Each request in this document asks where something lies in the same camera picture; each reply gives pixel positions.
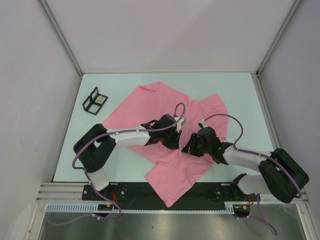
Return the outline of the gold leaf rhinestone brooch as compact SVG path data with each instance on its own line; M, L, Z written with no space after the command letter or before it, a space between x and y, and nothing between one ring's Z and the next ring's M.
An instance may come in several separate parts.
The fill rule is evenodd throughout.
M102 95L98 95L96 98L96 102L101 102L103 100L103 96Z

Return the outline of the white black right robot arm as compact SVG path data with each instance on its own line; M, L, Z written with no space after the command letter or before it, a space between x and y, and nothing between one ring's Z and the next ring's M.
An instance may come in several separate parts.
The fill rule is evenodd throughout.
M256 171L257 175L240 174L233 180L231 196L242 201L250 194L271 194L283 203L301 196L309 182L307 173L282 148L270 153L236 149L231 142L222 142L212 127L203 127L191 137L183 153L203 157L208 155L217 164L236 165Z

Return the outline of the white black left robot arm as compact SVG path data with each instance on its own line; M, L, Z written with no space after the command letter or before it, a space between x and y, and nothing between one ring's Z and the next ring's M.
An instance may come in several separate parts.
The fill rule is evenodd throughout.
M114 150L157 143L176 150L185 121L182 116L165 114L159 120L151 120L135 128L107 129L102 124L95 124L73 146L76 158L93 184L93 194L100 200L110 196L110 182L103 167Z

